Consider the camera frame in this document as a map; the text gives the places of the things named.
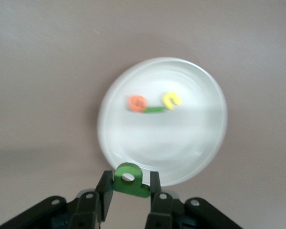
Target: yellow c-shaped piece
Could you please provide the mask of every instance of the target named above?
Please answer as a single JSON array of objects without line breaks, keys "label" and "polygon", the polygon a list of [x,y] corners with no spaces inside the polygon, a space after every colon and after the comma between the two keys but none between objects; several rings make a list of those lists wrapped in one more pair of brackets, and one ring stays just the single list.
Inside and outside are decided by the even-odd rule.
[{"label": "yellow c-shaped piece", "polygon": [[169,110],[175,109],[174,104],[181,105],[182,103],[179,95],[177,95],[175,92],[165,93],[162,97],[162,102],[164,106]]}]

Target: gray surface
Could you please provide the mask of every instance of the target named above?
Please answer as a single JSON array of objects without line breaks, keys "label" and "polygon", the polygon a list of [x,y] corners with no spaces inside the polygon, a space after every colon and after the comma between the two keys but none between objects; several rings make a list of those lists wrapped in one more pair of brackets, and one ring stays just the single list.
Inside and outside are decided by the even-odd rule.
[{"label": "gray surface", "polygon": [[[0,1],[0,224],[96,186],[110,169],[96,138],[102,98],[159,56],[206,69],[229,110],[216,158],[168,189],[246,229],[286,229],[286,0]],[[148,211],[114,194],[102,228],[144,228]]]}]

